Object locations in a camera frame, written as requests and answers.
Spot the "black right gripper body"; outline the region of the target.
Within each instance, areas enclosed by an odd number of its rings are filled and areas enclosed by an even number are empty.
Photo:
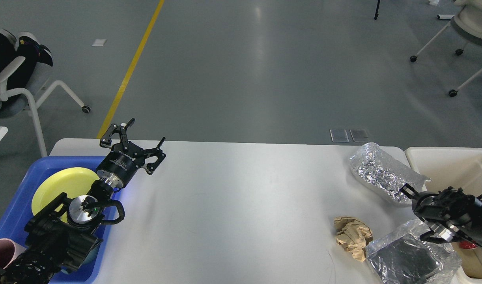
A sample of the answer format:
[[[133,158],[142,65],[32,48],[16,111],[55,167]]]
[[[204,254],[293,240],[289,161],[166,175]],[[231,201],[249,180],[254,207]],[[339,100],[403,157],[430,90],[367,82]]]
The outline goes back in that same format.
[[[425,193],[416,196],[412,202],[412,210],[414,215],[421,221],[438,220],[438,207],[435,205],[437,193]]]

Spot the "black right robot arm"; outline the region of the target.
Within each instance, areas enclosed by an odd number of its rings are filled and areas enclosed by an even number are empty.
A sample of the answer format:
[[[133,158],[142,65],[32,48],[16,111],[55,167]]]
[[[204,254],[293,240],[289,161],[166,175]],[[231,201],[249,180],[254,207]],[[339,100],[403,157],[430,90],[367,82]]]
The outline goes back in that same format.
[[[418,192],[408,183],[400,190],[412,201],[414,215],[428,226],[421,241],[448,244],[468,241],[482,248],[482,194],[465,194],[462,188]]]

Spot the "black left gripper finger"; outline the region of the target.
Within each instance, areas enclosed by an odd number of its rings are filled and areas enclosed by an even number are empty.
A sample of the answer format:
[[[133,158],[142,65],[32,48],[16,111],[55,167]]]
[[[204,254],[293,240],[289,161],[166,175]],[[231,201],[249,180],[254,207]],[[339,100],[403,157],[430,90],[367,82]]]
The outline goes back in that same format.
[[[158,166],[163,162],[166,158],[166,154],[164,153],[163,149],[161,149],[162,145],[164,144],[166,137],[163,136],[160,142],[158,142],[157,146],[154,148],[149,149],[141,149],[138,153],[138,158],[142,160],[140,162],[140,167],[147,172],[150,176],[155,172]],[[156,160],[154,162],[147,162],[147,159],[155,157]]]
[[[135,122],[135,118],[131,118],[126,124],[111,124],[108,127],[106,133],[100,138],[100,147],[109,148],[112,152],[130,152],[135,150],[136,145],[129,141],[127,137],[127,129],[131,127]],[[120,141],[116,144],[112,144],[113,135],[118,135]]]

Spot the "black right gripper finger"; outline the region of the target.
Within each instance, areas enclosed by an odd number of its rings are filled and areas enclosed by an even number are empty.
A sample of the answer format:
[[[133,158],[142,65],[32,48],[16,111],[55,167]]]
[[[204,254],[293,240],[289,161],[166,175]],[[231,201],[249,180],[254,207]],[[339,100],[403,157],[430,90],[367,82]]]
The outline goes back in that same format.
[[[404,196],[406,196],[411,201],[418,201],[421,198],[421,193],[416,191],[409,183],[405,183],[400,189]]]

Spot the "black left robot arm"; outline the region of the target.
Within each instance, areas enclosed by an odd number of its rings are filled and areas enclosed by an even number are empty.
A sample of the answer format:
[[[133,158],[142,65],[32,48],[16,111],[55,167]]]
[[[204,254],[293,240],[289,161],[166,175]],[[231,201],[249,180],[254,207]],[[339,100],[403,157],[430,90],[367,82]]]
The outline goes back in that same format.
[[[28,221],[27,247],[0,268],[0,284],[48,284],[62,269],[77,271],[103,241],[96,236],[97,229],[124,220],[124,207],[113,194],[125,188],[139,169],[152,175],[166,158],[161,148],[165,137],[149,149],[128,139],[126,131],[134,121],[112,124],[100,138],[100,147],[109,153],[95,169],[97,179],[87,193],[70,198],[61,191]]]

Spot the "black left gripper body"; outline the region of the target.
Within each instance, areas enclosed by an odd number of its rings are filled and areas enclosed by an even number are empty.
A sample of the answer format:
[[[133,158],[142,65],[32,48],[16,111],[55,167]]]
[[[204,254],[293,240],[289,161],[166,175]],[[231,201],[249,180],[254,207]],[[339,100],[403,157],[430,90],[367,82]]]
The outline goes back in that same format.
[[[111,187],[125,188],[138,169],[145,164],[142,151],[143,149],[136,144],[129,144],[126,147],[115,144],[95,172],[100,179],[111,180]]]

